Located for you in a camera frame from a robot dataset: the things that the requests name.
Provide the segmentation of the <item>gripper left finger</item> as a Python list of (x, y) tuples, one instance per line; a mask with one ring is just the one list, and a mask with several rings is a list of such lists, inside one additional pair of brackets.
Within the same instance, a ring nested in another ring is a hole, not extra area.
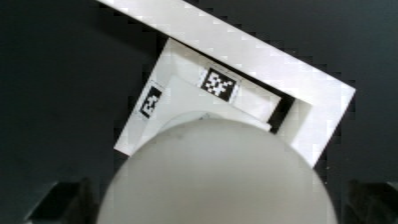
[(96, 211), (91, 181), (59, 182), (34, 207), (25, 224), (95, 224)]

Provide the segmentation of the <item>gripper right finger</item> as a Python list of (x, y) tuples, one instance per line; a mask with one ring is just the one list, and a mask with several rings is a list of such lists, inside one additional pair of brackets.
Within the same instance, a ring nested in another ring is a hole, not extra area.
[(343, 224), (398, 224), (398, 188), (388, 182), (350, 182)]

